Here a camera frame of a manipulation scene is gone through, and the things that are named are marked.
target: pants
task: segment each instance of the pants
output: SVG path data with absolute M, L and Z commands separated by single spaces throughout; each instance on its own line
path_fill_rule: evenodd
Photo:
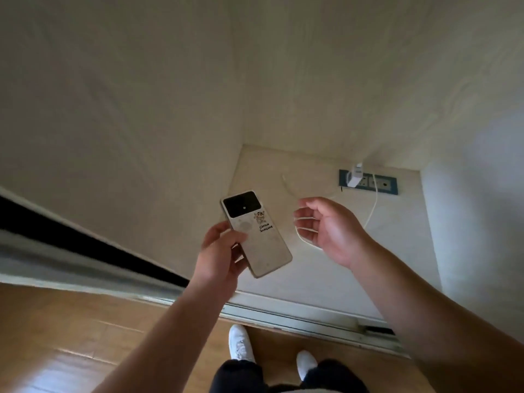
M 281 393 L 298 389 L 327 389 L 342 393 L 368 393 L 364 383 L 337 360 L 321 361 L 308 371 L 300 386 L 264 383 L 262 368 L 247 360 L 228 360 L 218 369 L 210 393 Z

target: smartphone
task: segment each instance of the smartphone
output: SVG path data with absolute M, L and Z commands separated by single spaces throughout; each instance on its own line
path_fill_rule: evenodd
M 232 228 L 248 234 L 242 250 L 253 277 L 265 276 L 291 262 L 288 246 L 254 191 L 223 198 L 221 203 Z

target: power outlet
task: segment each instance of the power outlet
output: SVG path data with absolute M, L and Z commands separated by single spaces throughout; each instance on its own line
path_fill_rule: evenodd
M 338 170 L 338 185 L 347 187 L 347 170 Z M 397 178 L 375 175 L 379 193 L 398 195 Z M 355 189 L 375 191 L 375 181 L 372 174 L 364 173 L 364 177 Z

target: shoe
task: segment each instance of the shoe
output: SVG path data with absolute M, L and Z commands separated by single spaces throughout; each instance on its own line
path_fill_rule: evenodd
M 308 371 L 318 365 L 317 360 L 307 350 L 303 350 L 297 354 L 297 368 L 300 380 L 304 380 Z
M 255 363 L 255 356 L 249 335 L 240 324 L 233 324 L 230 329 L 230 354 L 232 360 L 248 360 Z

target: person's left hand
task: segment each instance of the person's left hand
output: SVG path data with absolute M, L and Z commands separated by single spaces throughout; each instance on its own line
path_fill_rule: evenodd
M 207 231 L 189 283 L 197 289 L 212 290 L 224 303 L 233 296 L 239 275 L 247 267 L 245 257 L 238 260 L 243 255 L 241 246 L 232 248 L 244 242 L 247 234 L 230 230 L 221 235 L 230 228 L 229 222 L 223 221 Z

